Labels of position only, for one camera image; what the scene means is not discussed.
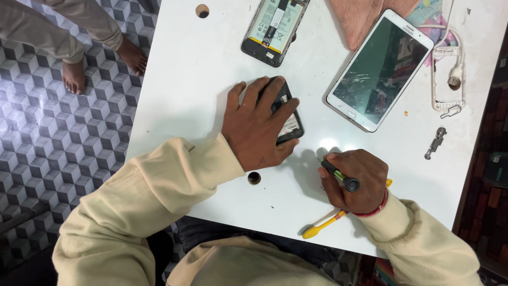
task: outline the hole in table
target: hole in table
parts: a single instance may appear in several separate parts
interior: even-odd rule
[[[196,15],[200,18],[206,18],[210,14],[210,10],[205,4],[200,4],[196,7]]]
[[[257,185],[261,181],[261,175],[258,172],[251,172],[247,179],[251,185]]]

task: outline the right hand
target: right hand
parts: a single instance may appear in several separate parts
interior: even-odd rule
[[[317,171],[330,203],[356,214],[373,212],[385,198],[388,165],[369,152],[358,149],[342,153],[330,153],[323,157],[341,173],[360,181],[360,189],[348,192],[338,179],[320,167]]]
[[[244,81],[228,93],[221,132],[245,172],[281,164],[299,142],[298,139],[291,139],[277,145],[279,132],[300,102],[293,98],[272,114],[270,107],[285,82],[282,76],[266,87],[256,104],[259,92],[269,81],[268,76],[265,76],[251,83],[242,105],[238,104],[238,97],[246,87]]]

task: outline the bare foot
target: bare foot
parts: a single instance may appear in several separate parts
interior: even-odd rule
[[[133,44],[125,35],[116,53],[122,61],[137,75],[142,75],[146,70],[147,57],[143,51]]]
[[[85,74],[83,72],[83,60],[75,64],[63,63],[62,81],[68,91],[76,94],[85,92]]]

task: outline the tablet screen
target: tablet screen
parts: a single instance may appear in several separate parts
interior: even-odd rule
[[[333,95],[379,123],[428,49],[383,18]]]

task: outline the beige sweatshirt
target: beige sweatshirt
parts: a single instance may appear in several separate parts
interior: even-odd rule
[[[133,158],[82,197],[61,226],[53,253],[58,285],[154,285],[155,261],[144,238],[212,196],[217,185],[244,175],[221,134],[197,147],[174,138]],[[360,220],[400,284],[481,285],[472,249],[415,202],[389,194],[379,213]],[[191,284],[336,285],[301,258],[247,237],[190,251],[168,285]]]

